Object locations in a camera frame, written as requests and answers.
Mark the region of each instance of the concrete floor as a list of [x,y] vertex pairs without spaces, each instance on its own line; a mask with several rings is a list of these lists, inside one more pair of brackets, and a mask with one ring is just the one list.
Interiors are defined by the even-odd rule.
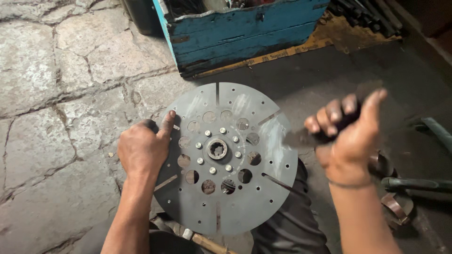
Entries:
[[[349,55],[326,47],[183,80],[166,43],[138,34],[118,2],[23,0],[17,5],[0,0],[0,5],[2,253],[73,252],[92,226],[116,211],[125,178],[115,154],[121,131],[142,118],[159,121],[183,92],[212,82],[256,88],[281,107],[295,129],[358,84],[382,82],[389,90],[381,112],[384,153],[403,176],[452,179],[443,170],[451,163],[444,148],[408,127],[420,115],[433,115],[452,127],[450,80],[409,43]],[[310,173],[309,193],[320,228],[331,253],[341,253],[323,171],[313,151],[299,155]],[[414,226],[396,234],[399,244],[406,253],[448,253],[444,232],[450,228],[445,222],[450,212],[443,206],[449,198],[420,196],[418,202]],[[245,238],[215,240],[249,253]]]

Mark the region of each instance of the hammer handle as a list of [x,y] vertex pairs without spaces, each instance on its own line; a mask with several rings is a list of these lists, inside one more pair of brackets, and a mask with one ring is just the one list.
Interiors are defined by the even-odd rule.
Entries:
[[225,246],[214,243],[200,234],[193,234],[192,241],[199,244],[201,247],[208,249],[215,254],[237,254],[232,250],[228,250]]

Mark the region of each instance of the metal disc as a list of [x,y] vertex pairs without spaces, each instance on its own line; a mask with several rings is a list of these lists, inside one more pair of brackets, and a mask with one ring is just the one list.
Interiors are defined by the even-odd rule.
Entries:
[[[245,85],[216,83],[183,94],[163,115],[169,110],[177,113],[175,129],[154,195],[174,220],[202,234],[232,235],[257,227],[281,207],[289,191],[264,175],[291,187],[297,151],[282,144],[290,123],[270,98]],[[222,145],[208,146],[215,139],[227,145],[218,160],[208,155],[221,157]]]

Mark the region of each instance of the hand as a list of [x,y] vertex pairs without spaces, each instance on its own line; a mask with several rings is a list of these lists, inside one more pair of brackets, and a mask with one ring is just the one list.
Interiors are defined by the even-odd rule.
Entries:
[[155,125],[150,119],[134,124],[121,133],[118,141],[118,157],[127,178],[140,179],[151,175],[157,177],[168,157],[170,134],[175,116],[175,111],[169,111],[157,134],[150,129],[151,124]]
[[[387,96],[385,89],[377,89],[370,94],[361,107],[359,119],[347,126],[337,137],[333,145],[319,146],[316,155],[330,181],[340,184],[359,185],[370,181],[367,163],[375,150],[379,133],[380,103]],[[323,130],[328,136],[337,134],[335,124],[345,114],[356,110],[356,96],[350,94],[342,101],[331,101],[316,115],[305,121],[305,127],[311,133]]]

